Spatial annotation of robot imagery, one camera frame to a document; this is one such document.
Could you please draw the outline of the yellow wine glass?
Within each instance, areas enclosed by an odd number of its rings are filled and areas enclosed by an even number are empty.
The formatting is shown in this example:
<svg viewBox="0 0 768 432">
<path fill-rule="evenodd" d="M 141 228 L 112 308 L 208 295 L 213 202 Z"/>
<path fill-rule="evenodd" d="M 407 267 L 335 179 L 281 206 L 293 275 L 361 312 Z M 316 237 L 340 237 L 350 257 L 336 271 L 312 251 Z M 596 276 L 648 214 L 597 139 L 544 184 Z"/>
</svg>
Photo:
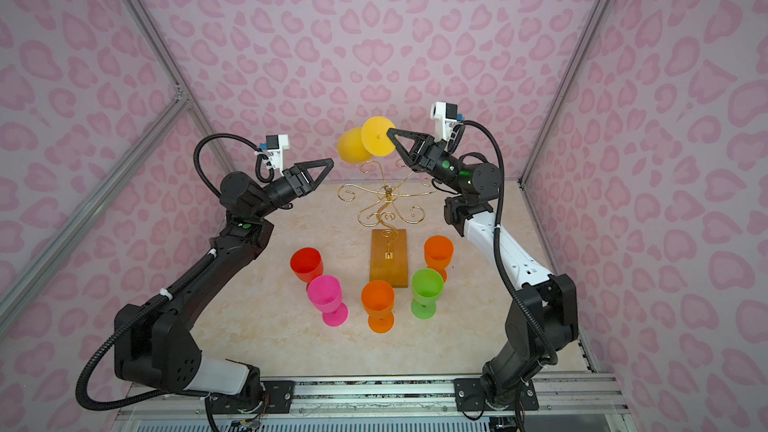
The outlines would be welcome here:
<svg viewBox="0 0 768 432">
<path fill-rule="evenodd" d="M 373 157 L 385 157 L 395 150 L 387 132 L 394 123 L 386 117 L 369 118 L 361 127 L 344 132 L 337 142 L 340 158 L 349 164 L 360 164 Z"/>
</svg>

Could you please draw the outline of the red wine glass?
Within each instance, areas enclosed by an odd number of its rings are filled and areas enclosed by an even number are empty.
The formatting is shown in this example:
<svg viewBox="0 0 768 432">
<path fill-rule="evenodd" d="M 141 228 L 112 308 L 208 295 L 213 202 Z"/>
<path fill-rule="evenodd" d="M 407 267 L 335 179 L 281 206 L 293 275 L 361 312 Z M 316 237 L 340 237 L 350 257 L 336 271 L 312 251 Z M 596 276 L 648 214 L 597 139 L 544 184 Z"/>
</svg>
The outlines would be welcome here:
<svg viewBox="0 0 768 432">
<path fill-rule="evenodd" d="M 324 273 L 321 253 L 312 247 L 296 251 L 290 259 L 290 268 L 306 286 Z"/>
</svg>

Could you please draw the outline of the pink wine glass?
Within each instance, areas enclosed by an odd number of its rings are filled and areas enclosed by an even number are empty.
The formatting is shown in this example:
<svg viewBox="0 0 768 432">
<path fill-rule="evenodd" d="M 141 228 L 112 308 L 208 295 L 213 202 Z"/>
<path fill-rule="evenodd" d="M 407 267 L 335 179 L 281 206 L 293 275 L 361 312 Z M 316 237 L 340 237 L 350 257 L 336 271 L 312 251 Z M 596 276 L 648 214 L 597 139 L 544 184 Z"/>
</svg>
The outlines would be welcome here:
<svg viewBox="0 0 768 432">
<path fill-rule="evenodd" d="M 336 277 L 321 275 L 314 278 L 307 287 L 307 295 L 327 326 L 339 327 L 346 322 L 349 312 L 343 302 L 341 283 Z"/>
</svg>

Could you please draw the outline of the orange wine glass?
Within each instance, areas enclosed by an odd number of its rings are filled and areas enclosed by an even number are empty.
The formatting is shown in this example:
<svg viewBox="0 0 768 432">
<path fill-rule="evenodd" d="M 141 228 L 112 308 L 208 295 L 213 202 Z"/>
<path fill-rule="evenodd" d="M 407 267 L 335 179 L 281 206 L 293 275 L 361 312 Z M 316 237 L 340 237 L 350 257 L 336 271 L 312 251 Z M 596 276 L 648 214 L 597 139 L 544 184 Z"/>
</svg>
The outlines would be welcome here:
<svg viewBox="0 0 768 432">
<path fill-rule="evenodd" d="M 361 292 L 361 301 L 368 315 L 369 328 L 379 334 L 389 332 L 395 323 L 393 313 L 396 294 L 393 287 L 381 280 L 369 282 Z"/>
<path fill-rule="evenodd" d="M 424 259 L 428 268 L 437 271 L 443 281 L 447 280 L 447 268 L 454 253 L 452 241 L 441 235 L 428 238 L 424 244 Z"/>
</svg>

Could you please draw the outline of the green wine glass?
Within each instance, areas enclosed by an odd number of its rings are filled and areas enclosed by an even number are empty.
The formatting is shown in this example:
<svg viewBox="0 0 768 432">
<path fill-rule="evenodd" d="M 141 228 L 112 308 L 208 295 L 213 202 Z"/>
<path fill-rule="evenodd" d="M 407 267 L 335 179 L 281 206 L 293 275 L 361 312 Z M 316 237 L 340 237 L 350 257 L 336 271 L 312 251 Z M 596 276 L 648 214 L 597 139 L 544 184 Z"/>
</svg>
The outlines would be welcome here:
<svg viewBox="0 0 768 432">
<path fill-rule="evenodd" d="M 437 301 L 444 289 L 439 272 L 430 268 L 416 271 L 411 279 L 411 311 L 421 320 L 431 319 L 437 311 Z"/>
</svg>

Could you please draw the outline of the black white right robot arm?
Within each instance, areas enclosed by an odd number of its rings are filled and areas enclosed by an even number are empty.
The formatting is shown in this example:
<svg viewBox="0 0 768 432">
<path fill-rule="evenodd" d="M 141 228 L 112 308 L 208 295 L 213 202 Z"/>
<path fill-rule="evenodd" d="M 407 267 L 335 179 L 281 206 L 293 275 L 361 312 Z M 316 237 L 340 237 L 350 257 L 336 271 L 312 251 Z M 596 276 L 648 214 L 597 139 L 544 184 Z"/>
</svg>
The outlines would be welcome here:
<svg viewBox="0 0 768 432">
<path fill-rule="evenodd" d="M 572 279 L 535 260 L 502 224 L 503 158 L 478 152 L 452 155 L 444 139 L 391 128 L 388 138 L 404 164 L 451 191 L 444 220 L 489 260 L 510 294 L 506 341 L 482 369 L 484 402 L 495 409 L 521 410 L 525 388 L 559 353 L 577 340 L 577 291 Z"/>
</svg>

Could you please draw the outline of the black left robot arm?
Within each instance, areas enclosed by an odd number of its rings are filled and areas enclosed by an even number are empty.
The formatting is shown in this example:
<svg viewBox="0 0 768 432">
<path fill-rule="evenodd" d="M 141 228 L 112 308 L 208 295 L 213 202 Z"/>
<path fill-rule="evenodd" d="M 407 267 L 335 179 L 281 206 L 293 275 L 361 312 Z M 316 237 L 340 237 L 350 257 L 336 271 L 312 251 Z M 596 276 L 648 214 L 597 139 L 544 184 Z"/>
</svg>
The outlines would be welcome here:
<svg viewBox="0 0 768 432">
<path fill-rule="evenodd" d="M 330 158 L 299 162 L 265 185 L 244 172 L 226 175 L 218 195 L 226 224 L 211 238 L 208 252 L 143 306 L 118 312 L 117 377 L 160 393 L 207 393 L 258 405 L 263 395 L 258 368 L 206 356 L 191 330 L 225 285 L 267 248 L 274 230 L 268 215 L 315 191 L 333 166 Z"/>
</svg>

